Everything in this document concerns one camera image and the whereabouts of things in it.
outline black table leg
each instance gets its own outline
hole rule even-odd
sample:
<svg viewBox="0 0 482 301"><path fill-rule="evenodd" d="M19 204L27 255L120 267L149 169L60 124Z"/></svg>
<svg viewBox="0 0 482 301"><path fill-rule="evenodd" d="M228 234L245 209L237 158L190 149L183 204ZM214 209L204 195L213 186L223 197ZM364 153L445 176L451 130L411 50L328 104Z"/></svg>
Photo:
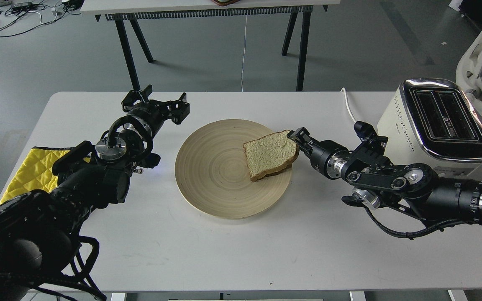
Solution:
<svg viewBox="0 0 482 301"><path fill-rule="evenodd" d="M141 44L141 48L142 48L142 51L144 51L144 55L146 59L148 60L149 63L153 63L154 58L151 56L150 49L148 48L148 44L146 44L146 40L142 35L142 31L140 30L139 23L137 23L137 20L130 20L130 23L137 36L137 39L139 40L139 43Z"/></svg>
<svg viewBox="0 0 482 301"><path fill-rule="evenodd" d="M118 37L120 38L120 45L122 45L122 51L124 52L124 58L126 59L126 65L128 66L128 72L130 73L131 85L135 91L140 91L139 78L137 77L135 63L133 62L133 56L131 55L130 43L128 42L128 35L126 34L124 21L116 20L115 24L116 30L118 31Z"/></svg>
<svg viewBox="0 0 482 301"><path fill-rule="evenodd" d="M303 28L300 33L300 52L299 52L299 69L297 72L297 91L303 90L304 85L304 69L306 68L306 49L308 48L308 33L310 32L311 12L303 12Z"/></svg>
<svg viewBox="0 0 482 301"><path fill-rule="evenodd" d="M284 45L282 46L282 55L287 55L287 50L289 49L289 42L291 42L291 35L293 34L293 29L295 28L295 21L297 21L297 12L292 12L289 15L289 23L287 24L287 32L285 33Z"/></svg>

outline slice of bread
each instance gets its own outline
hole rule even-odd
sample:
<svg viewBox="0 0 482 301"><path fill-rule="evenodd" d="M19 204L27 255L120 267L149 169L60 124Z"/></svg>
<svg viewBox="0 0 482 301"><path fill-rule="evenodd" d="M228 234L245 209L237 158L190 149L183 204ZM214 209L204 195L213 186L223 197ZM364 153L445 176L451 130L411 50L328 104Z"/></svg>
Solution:
<svg viewBox="0 0 482 301"><path fill-rule="evenodd" d="M289 130L243 143L251 181L277 173L297 159L299 147L286 136L287 133Z"/></svg>

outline white tabletop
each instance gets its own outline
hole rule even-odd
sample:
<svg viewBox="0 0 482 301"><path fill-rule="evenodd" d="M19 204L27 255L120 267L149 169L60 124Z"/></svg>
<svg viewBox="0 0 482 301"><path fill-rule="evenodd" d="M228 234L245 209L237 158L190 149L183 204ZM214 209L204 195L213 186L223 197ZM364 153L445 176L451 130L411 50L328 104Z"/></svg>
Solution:
<svg viewBox="0 0 482 301"><path fill-rule="evenodd" d="M357 118L375 124L393 92L353 92ZM123 92L53 95L21 154L33 146L95 143L123 112ZM180 93L154 92L162 101ZM306 127L318 140L359 143L339 92L190 92L182 125L154 139L159 166L134 175L124 204L96 210L82 235L99 240L92 277L103 291L381 290L482 288L482 227L459 225L416 240L383 233L341 196L351 187L315 172L302 154L292 183L269 210L241 220L200 212L180 194L176 154L197 128L229 118L279 131ZM391 209L375 215L396 230L419 230Z"/></svg>
<svg viewBox="0 0 482 301"><path fill-rule="evenodd" d="M218 6L212 0L85 0L81 12L88 15L101 15L105 13L265 8L339 3L340 0L241 0L228 6Z"/></svg>

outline wooden plate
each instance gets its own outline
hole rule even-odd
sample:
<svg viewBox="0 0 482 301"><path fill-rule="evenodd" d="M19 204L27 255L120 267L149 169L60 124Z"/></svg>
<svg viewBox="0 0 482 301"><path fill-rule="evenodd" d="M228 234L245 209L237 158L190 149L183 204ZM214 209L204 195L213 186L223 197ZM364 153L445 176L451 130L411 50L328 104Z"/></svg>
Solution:
<svg viewBox="0 0 482 301"><path fill-rule="evenodd" d="M191 134L176 157L176 182L195 208L224 219L242 219L273 206L292 169L250 181L243 143L273 131L248 120L220 120Z"/></svg>

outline table leg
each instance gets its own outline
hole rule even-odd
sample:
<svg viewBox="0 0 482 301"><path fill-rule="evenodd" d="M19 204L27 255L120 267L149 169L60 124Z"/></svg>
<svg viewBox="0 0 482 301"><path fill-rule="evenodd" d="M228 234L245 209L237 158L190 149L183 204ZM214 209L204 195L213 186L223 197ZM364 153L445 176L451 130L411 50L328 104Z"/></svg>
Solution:
<svg viewBox="0 0 482 301"><path fill-rule="evenodd" d="M366 295L363 291L350 291L349 297L351 301L366 301Z"/></svg>
<svg viewBox="0 0 482 301"><path fill-rule="evenodd" d="M308 48L308 33L310 32L311 12L303 12L303 28L300 33L299 69L297 72L297 91L304 86L304 69L306 68L306 50Z"/></svg>
<svg viewBox="0 0 482 301"><path fill-rule="evenodd" d="M293 29L295 28L295 22L297 21L297 12L292 12L289 15L289 23L287 23L287 31L285 32L284 45L282 46L282 55L287 55L287 50L289 49L289 42L291 42L291 36L293 34Z"/></svg>
<svg viewBox="0 0 482 301"><path fill-rule="evenodd" d="M133 86L133 90L140 91L139 78L137 77L135 63L133 62L133 56L131 55L130 42L128 42L128 35L126 34L124 21L116 20L115 24L116 30L118 31L118 37L120 38L120 45L122 45L122 51L124 52L124 58L126 59L126 65L128 66L131 85Z"/></svg>
<svg viewBox="0 0 482 301"><path fill-rule="evenodd" d="M148 48L148 44L146 44L146 40L142 35L142 31L140 30L139 23L137 23L137 20L130 20L130 23L137 36L137 39L139 40L139 43L141 44L141 48L142 48L142 51L144 51L144 55L146 59L148 60L149 63L153 63L154 58L151 56L150 49Z"/></svg>
<svg viewBox="0 0 482 301"><path fill-rule="evenodd" d="M468 301L466 294L463 290L447 290L451 301Z"/></svg>

